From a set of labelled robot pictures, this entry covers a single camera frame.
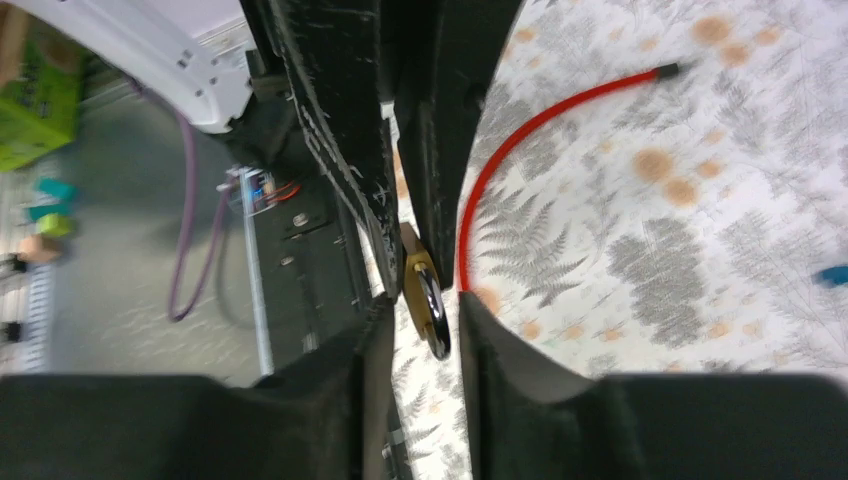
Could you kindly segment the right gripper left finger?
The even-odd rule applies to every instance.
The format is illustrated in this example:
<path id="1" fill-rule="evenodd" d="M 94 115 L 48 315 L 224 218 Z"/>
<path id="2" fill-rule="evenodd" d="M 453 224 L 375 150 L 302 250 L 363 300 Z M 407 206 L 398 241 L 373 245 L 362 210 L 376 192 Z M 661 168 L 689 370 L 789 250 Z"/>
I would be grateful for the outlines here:
<path id="1" fill-rule="evenodd" d="M 249 388 L 187 375 L 1 382 L 5 479 L 381 479 L 394 306 Z"/>

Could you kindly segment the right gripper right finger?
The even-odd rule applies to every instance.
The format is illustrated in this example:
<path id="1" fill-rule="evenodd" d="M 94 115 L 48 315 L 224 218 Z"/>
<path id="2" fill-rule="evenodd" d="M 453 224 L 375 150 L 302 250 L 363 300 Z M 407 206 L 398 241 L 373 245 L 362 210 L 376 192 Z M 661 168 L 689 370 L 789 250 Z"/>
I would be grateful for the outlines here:
<path id="1" fill-rule="evenodd" d="M 459 343 L 476 479 L 843 479 L 847 389 L 825 376 L 585 378 L 470 292 Z"/>

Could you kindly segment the small brass padlock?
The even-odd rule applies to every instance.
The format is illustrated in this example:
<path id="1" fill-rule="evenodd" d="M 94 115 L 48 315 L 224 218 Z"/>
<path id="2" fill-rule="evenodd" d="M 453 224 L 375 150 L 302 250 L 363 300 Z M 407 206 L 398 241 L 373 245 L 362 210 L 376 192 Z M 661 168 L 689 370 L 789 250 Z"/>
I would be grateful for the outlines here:
<path id="1" fill-rule="evenodd" d="M 400 235 L 405 253 L 403 294 L 411 319 L 432 355 L 446 360 L 451 353 L 451 337 L 435 266 L 410 223 L 400 224 Z"/>

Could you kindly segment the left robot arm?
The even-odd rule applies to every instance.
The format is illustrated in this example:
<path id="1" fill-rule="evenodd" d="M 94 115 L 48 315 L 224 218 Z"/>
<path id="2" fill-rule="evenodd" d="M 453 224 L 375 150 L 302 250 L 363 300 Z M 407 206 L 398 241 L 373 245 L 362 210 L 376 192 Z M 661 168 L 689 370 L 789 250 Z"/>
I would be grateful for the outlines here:
<path id="1" fill-rule="evenodd" d="M 251 160 L 294 111 L 366 229 L 386 290 L 403 277 L 392 160 L 406 170 L 424 247 L 454 282 L 457 212 L 482 104 L 519 1 L 245 1 L 257 68 L 231 68 L 144 1 L 21 8 L 150 87 Z"/>

